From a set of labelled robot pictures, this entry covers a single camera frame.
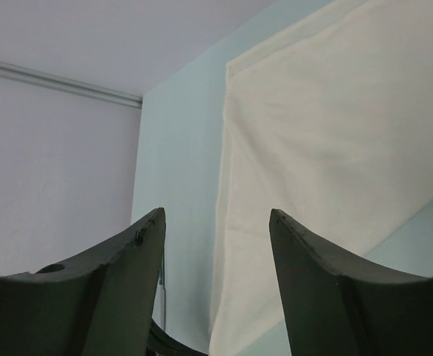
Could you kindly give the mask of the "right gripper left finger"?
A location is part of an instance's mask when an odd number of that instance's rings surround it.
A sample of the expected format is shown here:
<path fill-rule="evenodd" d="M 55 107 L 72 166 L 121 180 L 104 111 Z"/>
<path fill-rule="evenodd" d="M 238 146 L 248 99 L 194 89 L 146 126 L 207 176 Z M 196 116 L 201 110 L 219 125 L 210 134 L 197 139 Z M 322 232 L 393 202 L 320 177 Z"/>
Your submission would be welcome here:
<path fill-rule="evenodd" d="M 66 260 L 0 277 L 0 355 L 144 355 L 165 229 L 157 208 Z"/>

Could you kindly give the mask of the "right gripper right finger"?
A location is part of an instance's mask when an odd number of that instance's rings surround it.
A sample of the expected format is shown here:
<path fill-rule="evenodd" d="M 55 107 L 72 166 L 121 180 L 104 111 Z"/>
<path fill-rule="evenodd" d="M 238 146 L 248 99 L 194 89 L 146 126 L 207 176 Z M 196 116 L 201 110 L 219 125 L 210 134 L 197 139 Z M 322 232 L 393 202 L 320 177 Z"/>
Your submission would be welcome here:
<path fill-rule="evenodd" d="M 433 277 L 373 263 L 281 210 L 269 231 L 293 355 L 433 355 Z"/>

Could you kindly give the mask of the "white cloth napkin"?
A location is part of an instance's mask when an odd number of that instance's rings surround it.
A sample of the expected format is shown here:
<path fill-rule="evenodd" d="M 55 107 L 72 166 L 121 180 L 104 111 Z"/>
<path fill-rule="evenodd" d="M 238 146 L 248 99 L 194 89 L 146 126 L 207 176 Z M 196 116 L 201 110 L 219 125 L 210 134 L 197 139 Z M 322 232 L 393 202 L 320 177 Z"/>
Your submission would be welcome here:
<path fill-rule="evenodd" d="M 211 355 L 282 321 L 281 209 L 355 254 L 433 200 L 433 1 L 331 1 L 226 67 Z"/>

